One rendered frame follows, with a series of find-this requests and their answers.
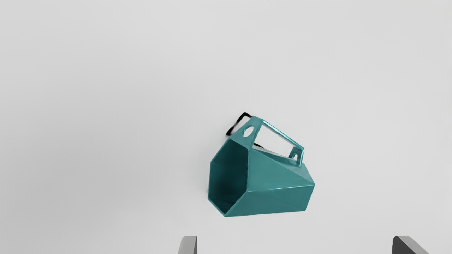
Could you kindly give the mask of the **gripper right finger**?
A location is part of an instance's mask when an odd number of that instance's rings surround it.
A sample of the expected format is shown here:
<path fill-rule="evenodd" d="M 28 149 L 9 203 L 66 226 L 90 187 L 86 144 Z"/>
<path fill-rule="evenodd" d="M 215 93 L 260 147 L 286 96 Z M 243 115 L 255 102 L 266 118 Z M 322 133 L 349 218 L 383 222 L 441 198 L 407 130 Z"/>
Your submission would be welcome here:
<path fill-rule="evenodd" d="M 394 236 L 392 254 L 429 254 L 413 238 L 407 235 Z"/>

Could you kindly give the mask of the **teal faceted mug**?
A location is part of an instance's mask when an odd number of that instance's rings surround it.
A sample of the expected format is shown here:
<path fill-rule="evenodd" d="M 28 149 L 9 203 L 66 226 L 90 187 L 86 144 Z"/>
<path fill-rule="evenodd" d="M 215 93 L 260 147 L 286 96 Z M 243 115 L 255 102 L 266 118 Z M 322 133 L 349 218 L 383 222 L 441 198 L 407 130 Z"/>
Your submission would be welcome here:
<path fill-rule="evenodd" d="M 302 212 L 315 183 L 303 163 L 304 148 L 267 121 L 244 112 L 249 120 L 234 130 L 210 162 L 208 200 L 225 217 Z M 266 127 L 292 145 L 287 156 L 255 140 Z"/>

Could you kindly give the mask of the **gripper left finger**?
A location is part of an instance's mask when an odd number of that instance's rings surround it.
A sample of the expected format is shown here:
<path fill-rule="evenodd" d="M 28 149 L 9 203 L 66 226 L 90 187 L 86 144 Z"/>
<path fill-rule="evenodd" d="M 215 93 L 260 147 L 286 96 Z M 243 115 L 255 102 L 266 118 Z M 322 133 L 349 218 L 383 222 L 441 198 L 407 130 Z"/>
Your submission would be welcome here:
<path fill-rule="evenodd" d="M 198 254 L 197 252 L 197 236 L 186 235 L 182 237 L 178 254 Z"/>

